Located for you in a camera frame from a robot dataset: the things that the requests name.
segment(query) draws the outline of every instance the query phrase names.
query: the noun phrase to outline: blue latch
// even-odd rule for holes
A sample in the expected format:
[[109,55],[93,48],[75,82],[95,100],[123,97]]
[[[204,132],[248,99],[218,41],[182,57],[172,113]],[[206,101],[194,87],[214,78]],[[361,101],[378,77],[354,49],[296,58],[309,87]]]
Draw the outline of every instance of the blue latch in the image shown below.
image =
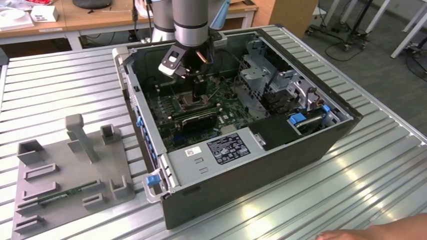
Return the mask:
[[153,185],[158,184],[161,182],[160,176],[156,175],[150,175],[146,177],[146,185],[147,187],[152,187]]
[[288,118],[288,120],[290,121],[290,123],[294,125],[298,122],[304,121],[306,118],[304,117],[304,115],[301,113],[296,113],[293,115],[290,115],[290,117]]
[[138,116],[137,117],[137,120],[135,120],[135,127],[141,127],[143,125],[143,123],[142,123],[142,117],[141,116]]
[[330,108],[328,107],[328,105],[324,105],[324,104],[322,104],[322,107],[321,107],[321,108],[322,108],[322,110],[324,110],[326,113],[330,111]]

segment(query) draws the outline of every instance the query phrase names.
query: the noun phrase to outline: metal bracket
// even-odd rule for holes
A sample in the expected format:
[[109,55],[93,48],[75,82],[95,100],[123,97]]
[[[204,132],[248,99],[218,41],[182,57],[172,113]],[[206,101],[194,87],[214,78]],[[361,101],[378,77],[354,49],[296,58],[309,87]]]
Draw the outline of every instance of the metal bracket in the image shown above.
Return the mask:
[[160,171],[161,169],[157,168],[153,172],[150,173],[145,173],[142,176],[141,176],[141,184],[143,186],[143,192],[145,192],[145,196],[146,196],[146,200],[149,203],[156,203],[156,202],[160,202],[161,200],[161,196],[165,195],[166,192],[161,192],[160,194],[154,194],[153,190],[150,189],[150,187],[147,186],[147,182],[146,182],[146,178],[149,176],[158,176],[160,175]]
[[122,71],[119,70],[119,66],[121,66],[121,63],[123,62],[123,60],[129,57],[129,55],[130,55],[129,50],[127,50],[127,47],[125,47],[125,46],[115,47],[111,50],[113,65],[114,65],[114,69],[117,72],[121,90],[125,90],[126,87],[125,87],[125,81],[122,79]]

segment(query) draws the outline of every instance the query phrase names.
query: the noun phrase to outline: circuit board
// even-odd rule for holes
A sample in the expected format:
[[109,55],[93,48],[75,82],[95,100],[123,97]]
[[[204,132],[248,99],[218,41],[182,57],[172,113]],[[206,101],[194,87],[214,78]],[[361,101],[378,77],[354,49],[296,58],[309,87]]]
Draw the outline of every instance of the circuit board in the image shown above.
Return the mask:
[[[169,152],[220,136],[222,127],[232,125],[237,130],[254,120],[234,94],[232,85],[233,79],[210,78],[200,103],[182,102],[185,97],[190,96],[190,91],[154,96],[146,100],[162,143]],[[216,115],[214,126],[184,134],[177,123],[202,114]]]

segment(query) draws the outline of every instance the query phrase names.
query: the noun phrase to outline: gray plastic post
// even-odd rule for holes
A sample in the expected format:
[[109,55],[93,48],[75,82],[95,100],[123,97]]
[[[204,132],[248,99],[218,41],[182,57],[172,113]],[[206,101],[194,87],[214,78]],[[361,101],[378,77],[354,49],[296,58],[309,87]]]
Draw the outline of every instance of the gray plastic post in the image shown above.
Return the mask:
[[90,143],[90,140],[85,134],[85,131],[82,130],[83,121],[81,114],[69,115],[65,117],[65,128],[67,131],[71,131],[75,138],[78,139],[78,142],[81,144],[81,147],[86,153],[86,156],[90,160],[90,162],[95,162],[98,160],[98,156],[93,150],[93,145]]
[[42,157],[38,154],[42,150],[43,148],[37,140],[31,139],[18,143],[15,156],[25,165],[29,165],[42,161]]
[[114,130],[114,126],[111,124],[99,126],[98,131],[99,131],[101,139],[105,145],[111,144],[119,140],[118,134],[115,133],[115,130]]

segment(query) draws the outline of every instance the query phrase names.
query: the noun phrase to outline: wheel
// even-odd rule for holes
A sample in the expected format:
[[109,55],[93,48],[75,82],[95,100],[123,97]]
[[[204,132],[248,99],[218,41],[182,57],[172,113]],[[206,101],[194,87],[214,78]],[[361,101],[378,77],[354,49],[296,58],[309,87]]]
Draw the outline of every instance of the wheel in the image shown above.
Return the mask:
[[352,46],[348,45],[348,44],[345,44],[345,45],[344,45],[344,52],[348,52],[350,48],[352,48]]
[[306,30],[306,35],[310,36],[313,34],[313,29],[309,27]]

